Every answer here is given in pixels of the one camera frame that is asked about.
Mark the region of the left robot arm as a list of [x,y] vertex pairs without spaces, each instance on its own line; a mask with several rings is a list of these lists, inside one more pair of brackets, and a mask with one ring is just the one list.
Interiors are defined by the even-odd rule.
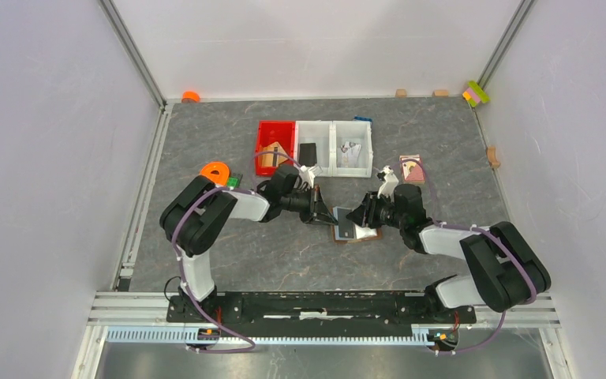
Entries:
[[216,311],[208,251],[227,220],[267,223],[281,212],[295,212],[304,224],[336,225],[314,183],[313,167],[281,165],[255,190],[221,186],[197,175],[165,208],[159,219],[181,269],[181,290],[189,296],[186,311],[208,321]]

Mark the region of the dark grey credit card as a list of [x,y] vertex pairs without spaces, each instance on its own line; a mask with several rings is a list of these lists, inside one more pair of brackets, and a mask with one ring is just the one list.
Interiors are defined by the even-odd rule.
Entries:
[[333,214],[338,223],[333,226],[336,241],[351,241],[356,238],[356,224],[347,218],[352,212],[351,208],[334,207]]

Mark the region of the brown leather card holder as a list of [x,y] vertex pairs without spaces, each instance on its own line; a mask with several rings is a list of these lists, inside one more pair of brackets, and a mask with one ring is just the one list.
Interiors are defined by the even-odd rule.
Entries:
[[356,225],[356,238],[351,241],[336,241],[334,238],[333,226],[331,227],[331,235],[333,240],[337,243],[354,243],[354,242],[367,242],[372,240],[378,240],[382,238],[382,233],[380,229],[371,229],[365,227],[358,227]]

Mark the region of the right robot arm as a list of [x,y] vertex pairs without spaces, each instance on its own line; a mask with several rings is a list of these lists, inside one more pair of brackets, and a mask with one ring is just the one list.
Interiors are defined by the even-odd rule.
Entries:
[[466,263],[468,275],[426,287],[424,310],[434,322],[446,321],[461,306],[485,305],[502,313],[534,302],[552,285],[548,270],[514,224],[463,227],[434,220],[415,185],[397,185],[390,196],[368,192],[346,218],[359,227],[393,227],[410,250]]

